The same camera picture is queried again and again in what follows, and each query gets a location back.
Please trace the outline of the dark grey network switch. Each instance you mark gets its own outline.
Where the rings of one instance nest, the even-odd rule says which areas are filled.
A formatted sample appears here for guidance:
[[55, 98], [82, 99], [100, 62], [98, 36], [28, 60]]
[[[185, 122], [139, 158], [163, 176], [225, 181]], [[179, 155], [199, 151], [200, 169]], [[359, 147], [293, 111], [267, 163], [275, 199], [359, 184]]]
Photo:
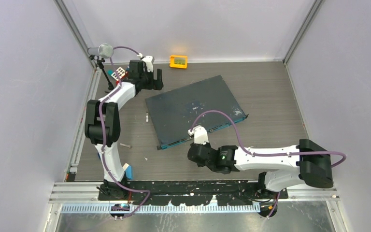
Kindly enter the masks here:
[[196, 125], [214, 132], [248, 117], [221, 75], [146, 98], [145, 103], [158, 150], [190, 140], [188, 130]]

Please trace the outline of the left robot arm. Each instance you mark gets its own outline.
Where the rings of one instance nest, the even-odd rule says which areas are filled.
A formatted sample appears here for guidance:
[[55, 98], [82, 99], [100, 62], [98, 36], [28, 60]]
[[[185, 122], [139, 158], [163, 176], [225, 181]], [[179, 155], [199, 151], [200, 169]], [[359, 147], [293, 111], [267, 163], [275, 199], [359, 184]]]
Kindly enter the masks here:
[[99, 100], [89, 100], [86, 104], [85, 136], [95, 146], [104, 171], [102, 194], [123, 200], [130, 189], [124, 166], [118, 152], [118, 139], [121, 134], [120, 109], [141, 90], [162, 90], [162, 70], [154, 70], [154, 58], [145, 56], [131, 60], [124, 79]]

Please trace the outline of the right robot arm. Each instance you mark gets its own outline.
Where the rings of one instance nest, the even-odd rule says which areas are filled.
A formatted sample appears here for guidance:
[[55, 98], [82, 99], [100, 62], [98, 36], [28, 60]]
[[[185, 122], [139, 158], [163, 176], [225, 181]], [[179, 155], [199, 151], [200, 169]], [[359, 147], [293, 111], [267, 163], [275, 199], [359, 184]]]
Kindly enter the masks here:
[[281, 148], [224, 145], [213, 149], [209, 143], [192, 143], [187, 158], [215, 173], [262, 170], [256, 190], [265, 199], [275, 192], [300, 184], [319, 189], [333, 187], [330, 154], [308, 139], [301, 139], [298, 145]]

